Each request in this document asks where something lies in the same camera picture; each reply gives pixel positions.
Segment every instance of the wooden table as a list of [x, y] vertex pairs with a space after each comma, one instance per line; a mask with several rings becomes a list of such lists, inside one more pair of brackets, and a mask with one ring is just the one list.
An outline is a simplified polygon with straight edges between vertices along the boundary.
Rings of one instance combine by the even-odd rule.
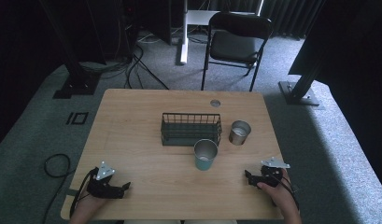
[[[220, 106], [210, 104], [219, 100]], [[220, 114], [219, 153], [208, 171], [195, 167], [192, 147], [162, 145], [162, 113]], [[247, 121], [243, 146], [229, 142], [231, 124]], [[107, 90], [70, 189], [101, 161], [116, 169], [110, 185], [132, 185], [96, 219], [281, 219], [277, 208], [244, 175], [260, 174], [261, 160], [282, 159], [263, 97], [257, 92]], [[73, 196], [66, 196], [68, 219]]]

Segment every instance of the teal cup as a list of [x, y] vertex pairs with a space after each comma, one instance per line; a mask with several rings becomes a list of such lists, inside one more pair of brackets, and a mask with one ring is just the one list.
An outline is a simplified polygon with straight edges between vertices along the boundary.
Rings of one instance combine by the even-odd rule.
[[209, 139], [201, 139], [194, 144], [194, 161], [197, 169], [201, 171], [206, 171], [211, 167], [217, 154], [217, 145]]

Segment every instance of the black metal basket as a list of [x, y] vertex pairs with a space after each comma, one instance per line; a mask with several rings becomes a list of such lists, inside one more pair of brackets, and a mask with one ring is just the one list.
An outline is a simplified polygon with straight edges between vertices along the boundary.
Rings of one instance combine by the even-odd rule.
[[219, 145], [220, 114], [163, 113], [162, 143], [164, 146], [194, 146], [200, 139]]

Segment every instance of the carpeted floor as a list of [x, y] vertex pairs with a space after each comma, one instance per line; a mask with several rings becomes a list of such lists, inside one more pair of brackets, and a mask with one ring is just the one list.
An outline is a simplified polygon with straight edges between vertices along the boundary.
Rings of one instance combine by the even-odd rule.
[[[192, 35], [203, 39], [203, 35]], [[277, 141], [297, 193], [304, 223], [382, 223], [382, 187], [360, 145], [349, 128], [329, 88], [315, 82], [312, 91], [321, 105], [287, 105], [279, 81], [297, 81], [288, 76], [291, 63], [303, 40], [273, 37], [268, 41], [254, 91], [263, 94], [273, 122]], [[155, 38], [145, 38], [135, 55], [171, 90], [198, 91], [201, 87], [205, 45], [190, 42], [188, 63], [179, 63], [180, 40], [169, 46]], [[96, 69], [97, 64], [84, 63]], [[248, 91], [251, 77], [244, 70], [211, 65], [207, 91]], [[70, 160], [69, 170], [77, 167], [83, 146], [101, 98], [106, 89], [123, 88], [124, 70], [102, 74], [94, 95], [74, 95], [52, 99], [68, 73], [59, 67], [41, 85], [33, 100], [0, 145], [0, 223], [42, 223], [50, 200], [62, 178], [44, 171], [48, 157], [63, 153]], [[164, 89], [141, 65], [134, 67], [130, 86], [134, 89]], [[71, 113], [88, 113], [84, 124], [67, 124]], [[66, 161], [56, 158], [49, 170], [65, 174]], [[52, 203], [46, 223], [66, 223], [60, 218], [65, 192], [72, 176]], [[114, 223], [114, 221], [95, 221]], [[280, 223], [243, 220], [243, 224]]]

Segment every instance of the metal cup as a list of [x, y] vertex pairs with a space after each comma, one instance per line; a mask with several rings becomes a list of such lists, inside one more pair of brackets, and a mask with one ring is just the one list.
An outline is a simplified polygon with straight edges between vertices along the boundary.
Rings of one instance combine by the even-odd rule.
[[229, 141], [236, 146], [241, 146], [244, 144], [250, 133], [251, 127], [249, 124], [243, 120], [237, 120], [232, 124]]
[[217, 145], [209, 139], [201, 139], [194, 144], [194, 162], [197, 169], [201, 171], [206, 171], [211, 167], [217, 154]]

